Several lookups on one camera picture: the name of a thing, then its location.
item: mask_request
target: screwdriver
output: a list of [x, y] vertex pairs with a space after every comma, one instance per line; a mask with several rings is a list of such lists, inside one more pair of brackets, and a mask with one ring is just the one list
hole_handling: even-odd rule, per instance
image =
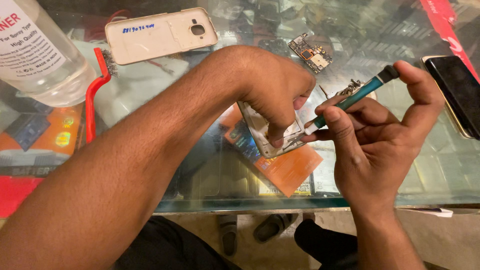
[[[353, 104], [360, 101], [360, 99], [366, 97], [369, 93], [375, 91], [376, 89], [388, 83], [389, 81], [393, 79], [397, 79], [399, 76], [400, 74], [398, 74], [398, 71], [396, 71], [395, 68], [393, 68], [393, 66], [387, 65], [384, 67], [382, 71], [380, 71], [375, 77], [373, 77], [364, 86], [362, 86], [357, 92], [347, 97], [346, 99], [342, 100], [341, 102], [337, 103], [335, 107], [339, 107], [342, 110], [346, 110], [350, 108], [350, 106], [352, 106]], [[289, 148], [290, 146], [300, 141], [300, 139], [302, 139], [305, 135], [310, 135], [314, 131], [319, 130], [325, 125], [326, 125], [326, 122], [323, 115], [319, 115], [315, 117], [315, 119], [313, 120], [313, 123], [311, 123], [310, 126], [305, 128], [304, 134], [298, 136], [287, 147], [283, 148], [283, 150]]]

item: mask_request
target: plastic bottle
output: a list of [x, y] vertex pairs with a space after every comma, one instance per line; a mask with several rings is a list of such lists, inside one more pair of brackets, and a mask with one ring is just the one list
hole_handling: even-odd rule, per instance
[[35, 0], [0, 0], [0, 79], [53, 107], [85, 100], [95, 70]]

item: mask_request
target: sandal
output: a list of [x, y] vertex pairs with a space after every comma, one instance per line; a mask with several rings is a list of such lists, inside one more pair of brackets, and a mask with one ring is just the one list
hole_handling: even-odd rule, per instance
[[233, 256], [237, 252], [237, 215], [219, 215], [218, 223], [223, 253]]
[[297, 219], [298, 214], [273, 214], [263, 221], [253, 232], [258, 243], [265, 243], [274, 236], [281, 234]]

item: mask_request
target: glass table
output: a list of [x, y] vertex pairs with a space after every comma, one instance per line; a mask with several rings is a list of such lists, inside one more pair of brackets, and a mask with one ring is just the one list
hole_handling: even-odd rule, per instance
[[[216, 45], [119, 67], [119, 77], [102, 87], [96, 96], [97, 134], [163, 91], [212, 51], [229, 45], [258, 46], [291, 57], [306, 69], [308, 66], [287, 46], [292, 39], [307, 33], [305, 40], [309, 44], [319, 44], [329, 52], [333, 63], [315, 75], [317, 87], [298, 111], [304, 122], [314, 117], [317, 105], [346, 88], [351, 79], [368, 81], [385, 65], [397, 60], [419, 65], [422, 56], [452, 55], [450, 45], [440, 38], [422, 4], [416, 0], [145, 0], [141, 3], [84, 0], [68, 5], [40, 0], [39, 3], [74, 40], [97, 72], [92, 49], [108, 48], [102, 29], [109, 18], [203, 7], [212, 19], [219, 37]], [[451, 5], [458, 15], [454, 31], [473, 66], [480, 71], [476, 35], [480, 27], [480, 4], [455, 1]], [[275, 74], [269, 79], [275, 80]], [[0, 143], [1, 175], [45, 177], [85, 144], [83, 104], [53, 109], [26, 98], [3, 82], [0, 87], [3, 115], [0, 139], [9, 141]], [[413, 102], [399, 80], [378, 89], [376, 96], [399, 119]], [[19, 146], [19, 134], [33, 124], [39, 135]], [[177, 169], [156, 213], [320, 211], [348, 207], [333, 182], [332, 142], [309, 144], [324, 161], [287, 198], [226, 140], [225, 132], [219, 120], [202, 136]], [[444, 110], [399, 188], [396, 204], [425, 207], [480, 203], [479, 165], [480, 142], [464, 139]]]

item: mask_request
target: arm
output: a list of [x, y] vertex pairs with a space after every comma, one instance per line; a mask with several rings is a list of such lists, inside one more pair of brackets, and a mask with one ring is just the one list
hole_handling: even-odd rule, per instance
[[[282, 79], [266, 82], [270, 72]], [[224, 110], [237, 100], [252, 102], [273, 123], [271, 136], [283, 137], [314, 82], [300, 66], [258, 48], [212, 53], [37, 187], [0, 231], [0, 269], [109, 267]]]
[[394, 66], [414, 100], [402, 121], [371, 98], [344, 112], [332, 105], [345, 97], [333, 97], [315, 110], [324, 114], [328, 130], [303, 139], [335, 143], [335, 182], [352, 210], [361, 269], [424, 269], [395, 216], [394, 201], [444, 99], [425, 71], [403, 61]]

